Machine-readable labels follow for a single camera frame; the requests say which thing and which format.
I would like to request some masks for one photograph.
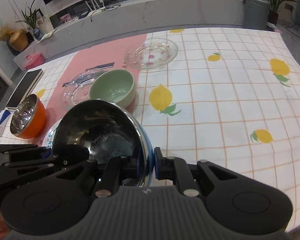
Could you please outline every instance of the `small blue and white box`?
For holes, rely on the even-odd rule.
[[[2,110],[0,112],[0,137],[3,135],[4,128],[8,122],[8,118],[10,116],[10,112],[8,110]]]

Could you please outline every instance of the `trash can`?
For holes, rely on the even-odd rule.
[[[243,28],[266,30],[270,3],[268,0],[246,0]]]

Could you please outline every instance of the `white checkered tablecloth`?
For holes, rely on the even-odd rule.
[[[139,74],[133,116],[152,146],[187,163],[208,159],[282,190],[294,208],[287,230],[299,226],[300,66],[281,35],[195,28],[147,35],[154,37],[174,41],[179,51],[167,66]],[[44,76],[34,93],[46,89],[45,106],[73,56],[40,66]],[[28,140],[6,129],[0,143]]]

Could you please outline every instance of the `pink plastic container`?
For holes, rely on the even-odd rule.
[[[40,66],[44,63],[44,59],[40,53],[35,53],[32,55],[26,56],[26,61],[24,63],[25,69],[31,69],[37,66]]]

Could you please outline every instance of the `yellow lemon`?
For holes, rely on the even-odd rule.
[[[157,111],[163,111],[172,102],[172,93],[163,85],[159,85],[153,89],[149,95],[151,105]]]
[[[176,30],[171,30],[171,33],[181,33],[183,32],[185,29],[176,29]]]
[[[218,61],[220,59],[221,59],[221,54],[218,52],[215,52],[208,57],[208,61]]]
[[[43,94],[45,93],[45,89],[41,89],[40,91],[38,91],[37,93],[36,93],[36,95],[37,95],[37,97],[38,98],[41,98],[42,96],[43,96]]]
[[[269,133],[267,130],[259,129],[253,131],[253,133],[250,135],[251,140],[255,139],[256,141],[260,141],[263,143],[270,143],[273,141],[273,138],[271,136],[271,133]]]
[[[270,60],[271,70],[276,75],[286,76],[290,73],[289,66],[283,61],[276,58]]]

